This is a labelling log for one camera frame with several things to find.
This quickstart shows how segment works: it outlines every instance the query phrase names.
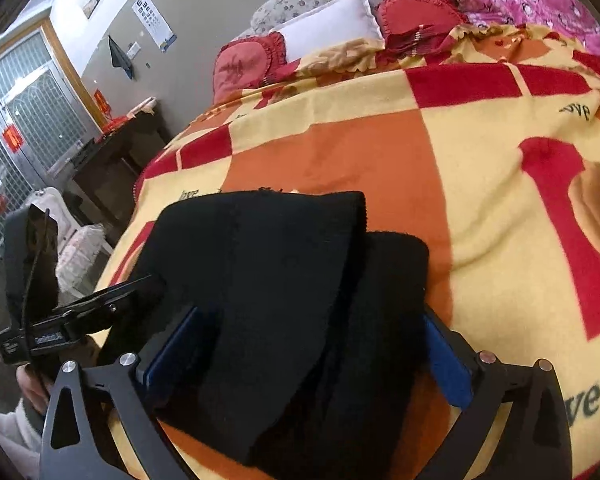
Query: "wall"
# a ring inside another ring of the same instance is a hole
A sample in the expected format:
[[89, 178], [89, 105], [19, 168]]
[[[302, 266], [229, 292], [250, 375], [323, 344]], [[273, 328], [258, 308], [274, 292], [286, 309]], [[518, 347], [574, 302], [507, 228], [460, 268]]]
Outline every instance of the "wall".
[[[211, 104], [218, 51], [249, 28], [254, 11], [267, 0], [152, 0], [178, 37], [167, 52], [160, 52], [133, 13], [134, 1], [127, 1], [107, 29], [82, 81], [91, 94], [96, 88], [103, 92], [114, 115], [125, 114], [149, 96], [157, 97], [171, 133], [176, 134]], [[141, 45], [133, 61], [135, 80], [112, 68], [106, 34], [123, 50], [134, 41]]]
[[51, 23], [76, 72], [82, 75], [98, 42], [127, 0], [100, 0], [90, 18], [80, 0], [55, 0]]
[[0, 47], [33, 22], [48, 16], [54, 0], [29, 0], [13, 23], [0, 34]]

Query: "red sign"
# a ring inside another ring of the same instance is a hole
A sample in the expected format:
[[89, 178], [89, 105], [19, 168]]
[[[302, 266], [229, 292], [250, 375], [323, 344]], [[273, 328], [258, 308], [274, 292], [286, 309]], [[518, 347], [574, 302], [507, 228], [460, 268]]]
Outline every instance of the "red sign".
[[7, 146], [13, 153], [17, 152], [24, 144], [24, 139], [20, 135], [20, 132], [16, 128], [15, 124], [12, 124], [6, 130], [4, 130], [2, 136], [4, 137], [4, 140], [7, 141]]
[[104, 95], [102, 94], [100, 89], [96, 89], [96, 91], [93, 93], [93, 98], [95, 99], [96, 104], [98, 105], [98, 108], [103, 113], [103, 115], [107, 119], [111, 120], [111, 106], [109, 105], [109, 103], [107, 103], [107, 100], [104, 98]]

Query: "yellow blanket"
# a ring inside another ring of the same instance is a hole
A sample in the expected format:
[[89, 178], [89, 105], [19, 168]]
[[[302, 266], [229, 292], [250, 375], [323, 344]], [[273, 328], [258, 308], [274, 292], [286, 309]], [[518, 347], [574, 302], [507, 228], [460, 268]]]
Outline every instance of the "yellow blanket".
[[[128, 276], [177, 200], [362, 190], [369, 230], [429, 246], [427, 301], [453, 330], [503, 362], [554, 363], [577, 476], [600, 460], [600, 58], [536, 26], [461, 26], [445, 46], [378, 66], [381, 43], [340, 45], [198, 117], [138, 181], [136, 211], [98, 286]], [[455, 416], [421, 377], [390, 477], [414, 478]], [[204, 480], [267, 478], [166, 431]]]

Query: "white sleeve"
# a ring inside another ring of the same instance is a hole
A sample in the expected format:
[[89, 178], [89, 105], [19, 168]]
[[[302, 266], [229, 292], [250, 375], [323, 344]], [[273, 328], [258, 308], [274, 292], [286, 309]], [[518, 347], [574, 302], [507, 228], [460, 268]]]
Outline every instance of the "white sleeve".
[[15, 412], [0, 413], [0, 445], [23, 476], [37, 480], [42, 439], [27, 420], [22, 399]]

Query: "gray wall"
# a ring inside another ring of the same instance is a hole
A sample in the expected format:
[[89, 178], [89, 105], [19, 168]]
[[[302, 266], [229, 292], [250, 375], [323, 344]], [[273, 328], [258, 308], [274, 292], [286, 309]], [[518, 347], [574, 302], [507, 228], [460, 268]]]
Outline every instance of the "gray wall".
[[134, 1], [127, 2], [107, 33], [125, 51], [134, 41], [142, 47], [133, 60], [136, 78], [131, 81], [122, 69], [111, 66], [104, 35], [82, 81], [91, 94], [96, 88], [103, 92], [114, 116], [125, 114], [146, 97], [156, 96], [175, 135], [210, 106], [218, 51], [249, 28], [253, 12], [267, 0], [152, 0], [178, 37], [164, 53], [133, 13]]

